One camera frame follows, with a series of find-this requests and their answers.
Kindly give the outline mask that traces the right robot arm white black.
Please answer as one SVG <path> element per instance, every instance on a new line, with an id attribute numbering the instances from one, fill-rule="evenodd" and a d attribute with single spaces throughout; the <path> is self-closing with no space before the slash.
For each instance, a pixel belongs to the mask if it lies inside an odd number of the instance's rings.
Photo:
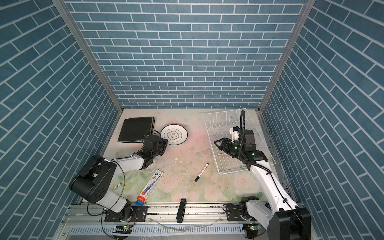
<path id="1" fill-rule="evenodd" d="M 230 138 L 214 141 L 214 145 L 230 157 L 241 161 L 260 182 L 268 200 L 266 206 L 257 197 L 240 201 L 241 216 L 257 220 L 267 231 L 270 240 L 311 239 L 312 217 L 305 207 L 289 196 L 276 179 L 266 155 L 257 149 L 255 133 L 246 127 L 246 112 L 240 112 L 240 124 L 230 129 Z"/>

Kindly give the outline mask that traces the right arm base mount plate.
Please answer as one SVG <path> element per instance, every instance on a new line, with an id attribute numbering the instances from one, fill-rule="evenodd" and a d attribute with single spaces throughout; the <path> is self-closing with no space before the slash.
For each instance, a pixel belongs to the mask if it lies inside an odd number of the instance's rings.
<path id="1" fill-rule="evenodd" d="M 247 218 L 242 215 L 241 208 L 238 205 L 227 203 L 223 205 L 223 211 L 226 214 L 228 222 L 239 222 L 239 221 L 251 221 L 252 218 Z"/>

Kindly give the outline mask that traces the round clear glass plate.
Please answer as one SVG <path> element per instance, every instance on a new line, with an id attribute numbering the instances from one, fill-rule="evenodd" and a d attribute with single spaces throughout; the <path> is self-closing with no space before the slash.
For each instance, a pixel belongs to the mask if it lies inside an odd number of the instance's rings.
<path id="1" fill-rule="evenodd" d="M 161 138 L 168 141 L 168 145 L 177 146 L 183 144 L 188 138 L 187 130 L 177 124 L 165 126 L 161 131 Z"/>

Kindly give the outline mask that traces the black remote control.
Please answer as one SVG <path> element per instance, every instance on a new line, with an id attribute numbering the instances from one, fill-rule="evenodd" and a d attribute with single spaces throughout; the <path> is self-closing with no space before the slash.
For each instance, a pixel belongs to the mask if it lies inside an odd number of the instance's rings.
<path id="1" fill-rule="evenodd" d="M 181 199 L 179 207 L 178 207 L 178 212 L 176 216 L 176 220 L 178 224 L 183 223 L 184 215 L 185 215 L 185 209 L 186 209 L 186 204 L 187 200 L 186 199 Z"/>

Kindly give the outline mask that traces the aluminium rail frame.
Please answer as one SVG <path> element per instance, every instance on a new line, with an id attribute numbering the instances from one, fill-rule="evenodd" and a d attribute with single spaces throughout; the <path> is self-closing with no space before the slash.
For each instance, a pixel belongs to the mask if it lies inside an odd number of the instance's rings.
<path id="1" fill-rule="evenodd" d="M 259 224 L 262 229 L 259 231 L 258 235 L 248 236 L 246 233 L 234 234 L 240 236 L 241 239 L 267 239 L 270 240 L 267 234 L 266 229 L 255 219 L 251 221 L 239 221 L 239 222 L 228 222 L 225 212 L 223 211 L 223 205 L 227 203 L 187 203 L 185 209 L 185 215 L 182 224 L 178 224 L 176 220 L 178 207 L 180 203 L 152 203 L 145 206 L 148 207 L 148 213 L 146 221 L 143 223 L 136 222 L 125 222 L 125 223 L 106 223 L 104 221 L 105 214 L 98 216 L 96 214 L 99 207 L 93 207 L 92 214 L 88 214 L 88 207 L 85 204 L 82 205 L 72 205 L 69 211 L 66 213 L 64 220 L 62 221 L 57 233 L 54 235 L 56 240 L 91 240 L 96 238 L 102 238 L 106 240 L 132 240 L 134 238 L 141 237 L 127 237 L 127 236 L 115 236 L 108 235 L 105 236 L 70 236 L 69 231 L 72 226 L 84 226 L 84 225 L 96 225 L 96 226 L 107 226 L 107 225 L 116 225 L 116 226 L 131 226 L 132 229 L 136 225 L 149 225 L 149 224 L 159 224 L 161 226 L 165 225 L 214 225 L 214 224 Z M 190 237 L 196 238 L 198 236 L 213 236 L 220 237 L 222 235 L 177 235 L 176 237 Z M 173 236 L 153 236 L 154 238 L 160 237 L 173 237 Z M 145 236 L 142 238 L 149 239 L 151 236 Z M 311 239 L 316 239 L 316 234 L 312 230 L 311 226 Z"/>

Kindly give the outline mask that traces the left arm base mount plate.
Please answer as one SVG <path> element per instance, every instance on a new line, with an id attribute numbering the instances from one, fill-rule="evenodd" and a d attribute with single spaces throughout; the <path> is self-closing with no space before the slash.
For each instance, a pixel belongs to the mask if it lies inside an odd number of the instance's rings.
<path id="1" fill-rule="evenodd" d="M 121 218 L 120 213 L 115 213 L 113 211 L 107 210 L 105 213 L 105 219 L 104 221 L 106 223 L 125 223 L 125 222 L 136 222 L 136 223 L 143 223 L 146 221 L 148 213 L 148 207 L 147 206 L 131 206 L 131 212 L 129 215 L 129 218 L 127 220 L 123 220 Z"/>

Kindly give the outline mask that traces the right green circuit board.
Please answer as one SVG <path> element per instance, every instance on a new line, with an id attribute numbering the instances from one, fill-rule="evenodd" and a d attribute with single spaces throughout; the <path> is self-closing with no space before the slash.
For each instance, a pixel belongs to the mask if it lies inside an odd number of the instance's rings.
<path id="1" fill-rule="evenodd" d="M 262 229 L 262 227 L 259 224 L 243 224 L 243 228 L 245 230 L 245 233 L 250 235 L 258 235 L 259 231 Z"/>

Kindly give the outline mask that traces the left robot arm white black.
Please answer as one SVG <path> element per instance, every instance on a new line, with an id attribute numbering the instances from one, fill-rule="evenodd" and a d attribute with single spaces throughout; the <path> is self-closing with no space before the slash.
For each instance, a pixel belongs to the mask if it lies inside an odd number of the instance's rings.
<path id="1" fill-rule="evenodd" d="M 121 221 L 132 216 L 131 202 L 110 188 L 113 178 L 135 170 L 146 169 L 157 156 L 164 154 L 168 140 L 160 135 L 149 135 L 142 148 L 126 158 L 106 159 L 94 155 L 69 183 L 69 189 L 92 204 L 100 205 L 115 213 Z"/>

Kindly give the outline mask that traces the black white marker pen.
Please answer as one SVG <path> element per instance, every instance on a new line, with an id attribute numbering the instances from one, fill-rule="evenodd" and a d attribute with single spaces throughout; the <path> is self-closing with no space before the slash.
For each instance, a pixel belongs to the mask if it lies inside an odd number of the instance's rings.
<path id="1" fill-rule="evenodd" d="M 203 169 L 198 174 L 198 176 L 195 178 L 195 180 L 194 180 L 195 183 L 202 177 L 203 173 L 205 172 L 205 170 L 207 169 L 208 166 L 209 166 L 209 163 L 206 163 L 205 166 L 203 167 Z"/>

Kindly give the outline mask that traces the left green circuit board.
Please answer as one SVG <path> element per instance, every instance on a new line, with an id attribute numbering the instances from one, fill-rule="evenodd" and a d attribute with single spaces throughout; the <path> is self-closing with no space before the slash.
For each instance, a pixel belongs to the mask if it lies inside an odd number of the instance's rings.
<path id="1" fill-rule="evenodd" d="M 131 226 L 116 226 L 116 229 L 113 231 L 114 235 L 117 234 L 131 234 L 132 233 L 132 227 Z"/>

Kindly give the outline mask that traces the green circuit board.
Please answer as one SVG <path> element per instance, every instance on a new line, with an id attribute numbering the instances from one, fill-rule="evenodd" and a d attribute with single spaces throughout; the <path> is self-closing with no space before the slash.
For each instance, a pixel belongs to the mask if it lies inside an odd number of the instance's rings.
<path id="1" fill-rule="evenodd" d="M 117 234 L 131 234 L 132 233 L 132 227 L 131 226 L 116 226 L 116 229 L 113 231 L 114 235 Z"/>
<path id="2" fill-rule="evenodd" d="M 243 224 L 243 228 L 245 230 L 245 233 L 250 235 L 258 235 L 259 231 L 262 229 L 262 227 L 259 224 Z"/>

